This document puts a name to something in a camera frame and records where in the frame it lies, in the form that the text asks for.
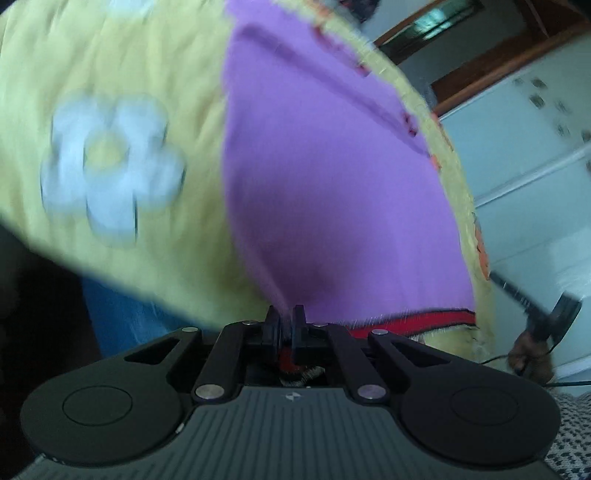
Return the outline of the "operator hand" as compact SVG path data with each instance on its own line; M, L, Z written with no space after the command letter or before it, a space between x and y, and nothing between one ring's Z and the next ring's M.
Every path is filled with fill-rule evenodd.
M528 331L523 331L515 340L507 364L516 375L538 385L546 385L554 378L548 344L536 341Z

